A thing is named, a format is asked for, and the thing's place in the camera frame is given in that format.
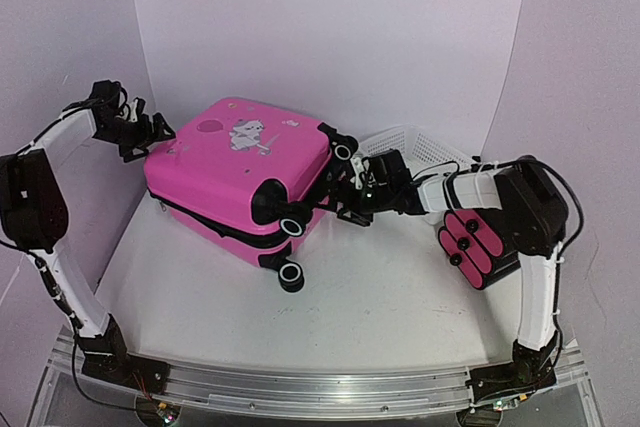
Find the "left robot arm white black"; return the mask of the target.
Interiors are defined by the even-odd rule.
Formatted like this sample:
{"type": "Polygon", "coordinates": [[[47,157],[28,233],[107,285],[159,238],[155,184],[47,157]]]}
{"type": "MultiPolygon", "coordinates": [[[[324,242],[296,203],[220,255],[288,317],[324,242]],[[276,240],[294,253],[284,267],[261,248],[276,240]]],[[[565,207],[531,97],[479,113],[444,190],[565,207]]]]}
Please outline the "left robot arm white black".
{"type": "Polygon", "coordinates": [[[114,384],[127,382],[137,361],[66,244],[70,217],[56,173],[89,140],[115,145],[129,163],[173,139],[164,117],[146,114],[145,105],[142,98],[130,99],[118,81],[97,81],[88,98],[63,108],[27,145],[1,158],[1,244],[30,258],[72,328],[84,371],[104,374],[114,384]]]}

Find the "pink hard-shell kids suitcase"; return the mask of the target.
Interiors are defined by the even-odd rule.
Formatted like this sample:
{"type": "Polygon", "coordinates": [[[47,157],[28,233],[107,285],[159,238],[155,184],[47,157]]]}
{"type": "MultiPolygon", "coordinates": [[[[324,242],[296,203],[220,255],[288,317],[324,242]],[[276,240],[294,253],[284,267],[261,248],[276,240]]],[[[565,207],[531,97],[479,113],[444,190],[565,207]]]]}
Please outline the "pink hard-shell kids suitcase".
{"type": "Polygon", "coordinates": [[[144,174],[176,220],[295,293],[305,278],[291,256],[327,211],[313,187],[330,160],[350,161],[358,147],[314,117],[224,98],[157,146],[144,174]]]}

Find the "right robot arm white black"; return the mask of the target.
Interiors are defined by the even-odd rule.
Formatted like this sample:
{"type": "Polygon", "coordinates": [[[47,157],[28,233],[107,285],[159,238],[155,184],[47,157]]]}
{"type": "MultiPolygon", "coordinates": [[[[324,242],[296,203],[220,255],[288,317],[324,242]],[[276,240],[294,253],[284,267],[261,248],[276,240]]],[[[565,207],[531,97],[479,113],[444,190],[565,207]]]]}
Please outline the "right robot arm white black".
{"type": "Polygon", "coordinates": [[[313,190],[320,208],[362,226],[387,211],[501,211],[505,235],[518,254],[522,306],[512,360],[500,382],[524,390],[551,377],[563,340],[557,308],[568,207],[555,186],[559,179],[532,156],[413,176],[402,155],[391,150],[366,160],[330,160],[313,190]]]}

